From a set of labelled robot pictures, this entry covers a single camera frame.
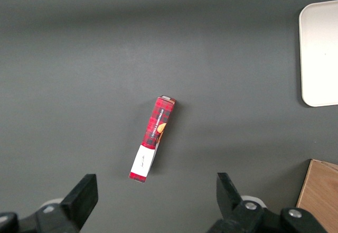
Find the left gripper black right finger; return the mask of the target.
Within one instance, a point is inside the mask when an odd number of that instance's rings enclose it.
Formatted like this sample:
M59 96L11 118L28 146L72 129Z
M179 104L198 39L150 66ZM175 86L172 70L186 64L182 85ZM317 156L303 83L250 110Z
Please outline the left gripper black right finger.
M324 232L324 227L308 211L283 208L279 214L265 205L244 199L227 173L217 175L217 203L222 219L208 232Z

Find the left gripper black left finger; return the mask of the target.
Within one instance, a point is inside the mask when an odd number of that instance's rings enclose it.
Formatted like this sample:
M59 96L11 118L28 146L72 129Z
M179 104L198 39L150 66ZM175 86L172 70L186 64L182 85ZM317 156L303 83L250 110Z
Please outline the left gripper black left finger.
M86 174L60 202L45 204L26 218L2 212L1 232L80 232L97 202L97 176Z

